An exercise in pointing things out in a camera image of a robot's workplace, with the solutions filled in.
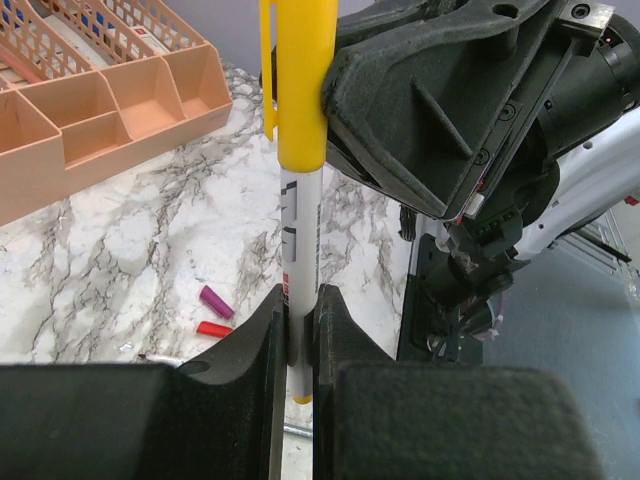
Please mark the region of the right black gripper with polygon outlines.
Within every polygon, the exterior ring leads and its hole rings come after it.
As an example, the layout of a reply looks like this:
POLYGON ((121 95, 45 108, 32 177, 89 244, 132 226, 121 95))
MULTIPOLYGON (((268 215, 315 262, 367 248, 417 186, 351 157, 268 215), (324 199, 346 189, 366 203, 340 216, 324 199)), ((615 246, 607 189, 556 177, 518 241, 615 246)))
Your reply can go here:
POLYGON ((336 44, 331 164, 453 260, 529 260, 639 181, 639 31, 606 5, 378 1, 336 44))

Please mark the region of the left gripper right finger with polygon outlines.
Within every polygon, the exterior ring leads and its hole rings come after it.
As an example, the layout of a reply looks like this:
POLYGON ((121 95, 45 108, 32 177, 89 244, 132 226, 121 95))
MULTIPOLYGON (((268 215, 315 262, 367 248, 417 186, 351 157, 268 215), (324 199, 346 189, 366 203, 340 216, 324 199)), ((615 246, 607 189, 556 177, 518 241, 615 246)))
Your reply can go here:
POLYGON ((538 370, 396 361, 339 288, 313 318, 317 479, 601 479, 568 388, 538 370))

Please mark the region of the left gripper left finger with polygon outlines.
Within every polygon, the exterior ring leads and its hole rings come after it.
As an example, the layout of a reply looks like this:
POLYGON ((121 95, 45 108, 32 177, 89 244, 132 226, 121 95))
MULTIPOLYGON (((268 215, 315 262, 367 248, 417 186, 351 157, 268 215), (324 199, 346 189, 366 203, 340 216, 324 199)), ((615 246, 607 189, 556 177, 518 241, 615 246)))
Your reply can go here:
POLYGON ((5 365, 5 479, 277 479, 286 350, 273 288, 230 335, 179 367, 5 365))

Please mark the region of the purple pen cap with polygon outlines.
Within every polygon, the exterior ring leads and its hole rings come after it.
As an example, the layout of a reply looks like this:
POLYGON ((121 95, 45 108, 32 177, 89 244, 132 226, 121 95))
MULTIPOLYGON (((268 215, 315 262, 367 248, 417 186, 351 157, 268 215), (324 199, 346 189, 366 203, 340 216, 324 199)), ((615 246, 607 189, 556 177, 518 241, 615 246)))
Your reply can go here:
POLYGON ((234 310, 208 285, 201 289, 199 298, 207 307, 225 320, 231 319, 235 314, 234 310))

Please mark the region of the yellow pen cap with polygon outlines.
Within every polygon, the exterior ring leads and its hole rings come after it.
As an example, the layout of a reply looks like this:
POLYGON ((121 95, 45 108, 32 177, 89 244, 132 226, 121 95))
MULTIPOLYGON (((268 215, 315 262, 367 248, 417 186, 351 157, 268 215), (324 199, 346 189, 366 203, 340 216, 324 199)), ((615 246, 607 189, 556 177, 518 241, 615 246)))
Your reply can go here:
POLYGON ((321 91, 337 14, 336 1, 259 2, 265 135, 278 142, 278 161, 290 172, 315 172, 326 161, 321 91))

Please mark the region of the red pen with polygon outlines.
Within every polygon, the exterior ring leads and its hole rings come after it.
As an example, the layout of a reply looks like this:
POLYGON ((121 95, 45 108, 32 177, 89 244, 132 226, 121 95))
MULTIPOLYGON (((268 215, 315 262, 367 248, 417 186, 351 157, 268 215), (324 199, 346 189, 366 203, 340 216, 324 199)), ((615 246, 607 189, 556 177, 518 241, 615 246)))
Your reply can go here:
POLYGON ((158 355, 158 354, 139 354, 138 359, 148 363, 169 365, 169 366, 172 366, 173 368, 178 368, 187 362, 187 359, 184 359, 184 358, 171 357, 171 356, 158 355))

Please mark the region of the yellow pen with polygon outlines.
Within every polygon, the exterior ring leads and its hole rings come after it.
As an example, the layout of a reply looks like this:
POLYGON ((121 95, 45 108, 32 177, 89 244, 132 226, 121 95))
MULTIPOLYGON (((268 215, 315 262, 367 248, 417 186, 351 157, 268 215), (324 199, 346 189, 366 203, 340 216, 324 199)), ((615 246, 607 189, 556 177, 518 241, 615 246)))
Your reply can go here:
POLYGON ((313 311, 319 291, 323 171, 281 170, 282 286, 287 316, 290 392, 298 404, 313 397, 313 311))

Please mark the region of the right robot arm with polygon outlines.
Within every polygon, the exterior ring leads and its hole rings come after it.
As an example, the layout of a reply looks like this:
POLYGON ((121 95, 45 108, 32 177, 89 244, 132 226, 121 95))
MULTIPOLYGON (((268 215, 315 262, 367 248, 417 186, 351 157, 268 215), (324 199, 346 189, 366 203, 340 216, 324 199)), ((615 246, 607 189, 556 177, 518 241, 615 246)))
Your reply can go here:
POLYGON ((397 358, 478 363, 494 296, 639 190, 639 32, 596 1, 379 1, 339 20, 331 166, 401 206, 397 358))

